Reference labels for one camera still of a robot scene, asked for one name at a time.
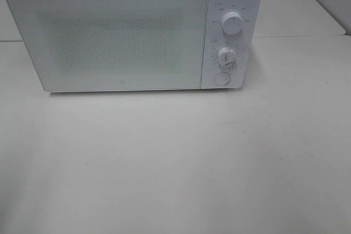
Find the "round white door button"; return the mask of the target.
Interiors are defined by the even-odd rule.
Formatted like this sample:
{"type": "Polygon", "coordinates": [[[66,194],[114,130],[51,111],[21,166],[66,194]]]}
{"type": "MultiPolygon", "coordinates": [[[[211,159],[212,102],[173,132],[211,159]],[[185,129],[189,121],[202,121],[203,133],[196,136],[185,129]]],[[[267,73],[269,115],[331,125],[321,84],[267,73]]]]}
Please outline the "round white door button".
{"type": "Polygon", "coordinates": [[[230,74],[227,72],[220,72],[215,75],[214,82],[217,85],[227,85],[230,82],[230,74]]]}

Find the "upper white power knob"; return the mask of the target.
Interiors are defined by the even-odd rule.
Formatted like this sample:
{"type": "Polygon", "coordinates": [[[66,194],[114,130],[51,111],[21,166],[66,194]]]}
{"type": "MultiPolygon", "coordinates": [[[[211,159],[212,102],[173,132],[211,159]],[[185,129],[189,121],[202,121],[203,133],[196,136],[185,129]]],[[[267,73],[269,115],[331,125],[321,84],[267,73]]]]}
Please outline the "upper white power knob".
{"type": "Polygon", "coordinates": [[[223,32],[228,35],[235,35],[242,30],[243,18],[237,11],[226,12],[221,18],[223,32]]]}

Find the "white microwave door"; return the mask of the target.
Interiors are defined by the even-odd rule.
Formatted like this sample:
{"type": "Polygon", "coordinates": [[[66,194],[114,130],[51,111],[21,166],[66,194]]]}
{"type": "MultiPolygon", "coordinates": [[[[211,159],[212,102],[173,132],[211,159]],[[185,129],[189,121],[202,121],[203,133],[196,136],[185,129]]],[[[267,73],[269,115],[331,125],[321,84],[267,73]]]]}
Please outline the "white microwave door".
{"type": "Polygon", "coordinates": [[[44,90],[194,89],[207,0],[7,0],[44,90]]]}

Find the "white timer knob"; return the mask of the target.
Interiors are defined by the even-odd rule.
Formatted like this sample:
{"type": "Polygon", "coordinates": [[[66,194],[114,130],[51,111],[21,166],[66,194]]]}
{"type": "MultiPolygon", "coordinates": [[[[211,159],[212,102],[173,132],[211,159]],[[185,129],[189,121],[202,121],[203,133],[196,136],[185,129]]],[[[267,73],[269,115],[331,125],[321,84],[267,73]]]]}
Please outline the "white timer knob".
{"type": "Polygon", "coordinates": [[[217,61],[221,67],[231,67],[237,61],[237,52],[231,47],[223,47],[217,52],[217,61]]]}

